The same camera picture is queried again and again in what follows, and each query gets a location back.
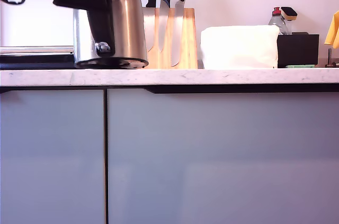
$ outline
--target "wooden knife block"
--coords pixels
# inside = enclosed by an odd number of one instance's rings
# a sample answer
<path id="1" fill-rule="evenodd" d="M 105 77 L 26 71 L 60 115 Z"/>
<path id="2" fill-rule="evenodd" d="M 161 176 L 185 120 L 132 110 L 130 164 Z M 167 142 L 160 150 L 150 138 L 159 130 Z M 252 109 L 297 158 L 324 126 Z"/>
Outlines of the wooden knife block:
<path id="1" fill-rule="evenodd" d="M 166 27 L 165 44 L 162 52 L 158 48 L 159 8 L 155 9 L 154 46 L 148 52 L 149 65 L 145 69 L 197 69 L 197 39 L 195 35 L 194 9 L 185 8 L 181 36 L 181 57 L 171 67 L 171 49 L 174 22 L 174 8 L 170 8 Z"/>

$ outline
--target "black kettle handle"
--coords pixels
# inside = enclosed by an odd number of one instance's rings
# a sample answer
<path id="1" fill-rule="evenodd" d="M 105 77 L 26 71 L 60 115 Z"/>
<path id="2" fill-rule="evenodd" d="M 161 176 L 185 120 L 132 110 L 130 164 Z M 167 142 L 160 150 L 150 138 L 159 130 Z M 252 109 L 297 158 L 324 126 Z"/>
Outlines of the black kettle handle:
<path id="1" fill-rule="evenodd" d="M 115 54 L 115 39 L 112 16 L 112 0 L 97 0 L 105 4 L 106 10 L 88 10 L 87 17 L 91 33 L 96 46 L 96 53 L 100 57 Z"/>

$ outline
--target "dish soap bottle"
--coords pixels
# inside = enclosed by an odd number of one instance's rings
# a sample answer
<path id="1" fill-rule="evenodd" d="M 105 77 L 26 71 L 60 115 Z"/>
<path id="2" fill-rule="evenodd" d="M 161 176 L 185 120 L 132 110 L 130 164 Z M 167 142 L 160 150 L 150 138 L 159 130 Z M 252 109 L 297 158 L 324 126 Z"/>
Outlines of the dish soap bottle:
<path id="1" fill-rule="evenodd" d="M 288 35 L 289 31 L 286 26 L 286 23 L 281 15 L 281 11 L 279 7 L 275 7 L 274 11 L 272 12 L 272 18 L 269 22 L 269 25 L 276 25 L 280 29 L 279 35 Z"/>

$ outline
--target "countertop edge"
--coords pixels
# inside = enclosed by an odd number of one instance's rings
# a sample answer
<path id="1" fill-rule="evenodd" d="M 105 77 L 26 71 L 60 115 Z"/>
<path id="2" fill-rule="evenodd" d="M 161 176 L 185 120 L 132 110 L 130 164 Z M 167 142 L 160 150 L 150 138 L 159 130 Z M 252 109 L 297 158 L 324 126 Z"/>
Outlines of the countertop edge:
<path id="1" fill-rule="evenodd" d="M 1 70 L 0 87 L 339 84 L 339 68 Z"/>

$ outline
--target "cabinet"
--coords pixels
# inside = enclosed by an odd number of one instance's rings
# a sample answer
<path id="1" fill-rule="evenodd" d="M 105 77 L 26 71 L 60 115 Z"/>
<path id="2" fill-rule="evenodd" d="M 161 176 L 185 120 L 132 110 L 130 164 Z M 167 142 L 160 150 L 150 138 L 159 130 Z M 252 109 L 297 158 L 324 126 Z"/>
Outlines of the cabinet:
<path id="1" fill-rule="evenodd" d="M 1 223 L 104 224 L 103 92 L 0 98 Z"/>
<path id="2" fill-rule="evenodd" d="M 110 222 L 338 223 L 338 100 L 109 90 Z"/>

